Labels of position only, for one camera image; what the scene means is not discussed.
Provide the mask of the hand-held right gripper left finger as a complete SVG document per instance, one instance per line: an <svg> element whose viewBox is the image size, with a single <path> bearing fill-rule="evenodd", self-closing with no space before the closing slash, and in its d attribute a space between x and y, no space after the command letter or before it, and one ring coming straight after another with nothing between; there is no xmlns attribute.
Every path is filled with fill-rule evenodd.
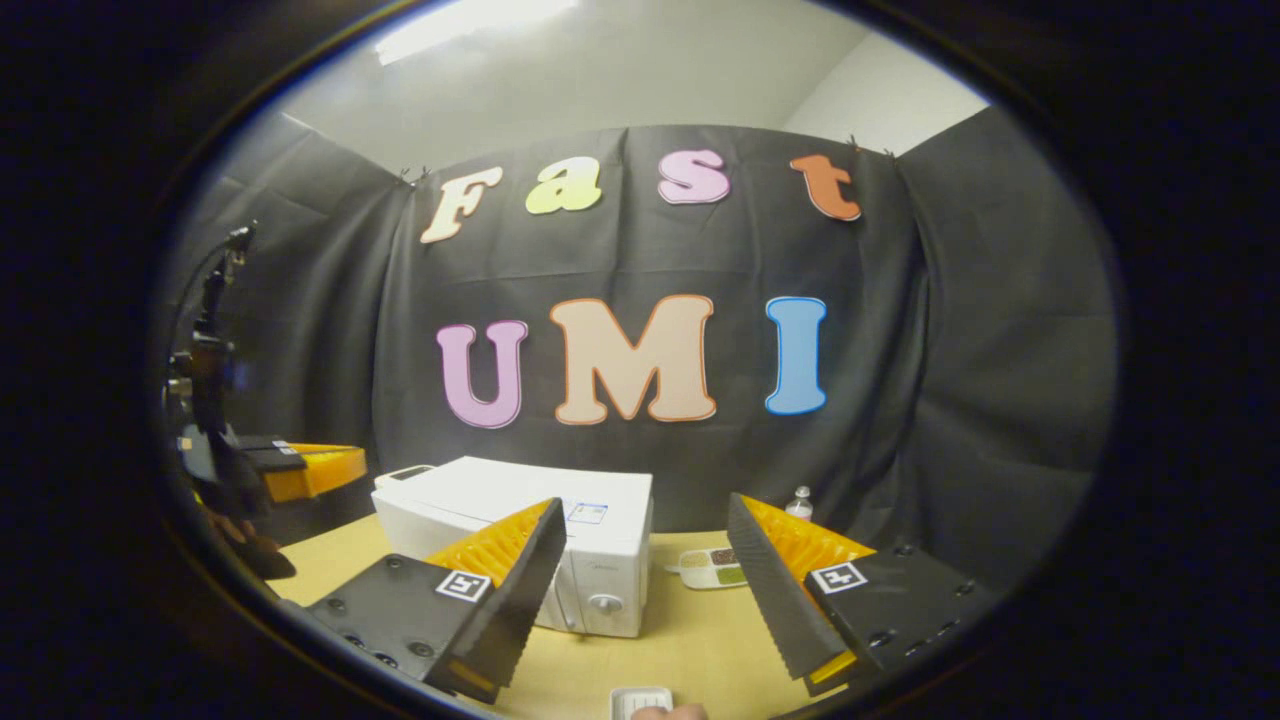
<svg viewBox="0 0 1280 720"><path fill-rule="evenodd" d="M564 552L552 497L425 559L388 553L308 606L364 656L483 703L508 687Z"/></svg>

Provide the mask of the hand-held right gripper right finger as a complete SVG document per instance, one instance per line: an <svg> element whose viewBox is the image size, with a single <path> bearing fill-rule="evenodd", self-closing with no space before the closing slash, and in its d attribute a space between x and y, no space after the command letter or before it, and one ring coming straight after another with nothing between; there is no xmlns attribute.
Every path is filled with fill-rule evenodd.
<svg viewBox="0 0 1280 720"><path fill-rule="evenodd" d="M815 696L854 689L954 646L998 605L924 550L873 550L733 493L727 537L788 675Z"/></svg>

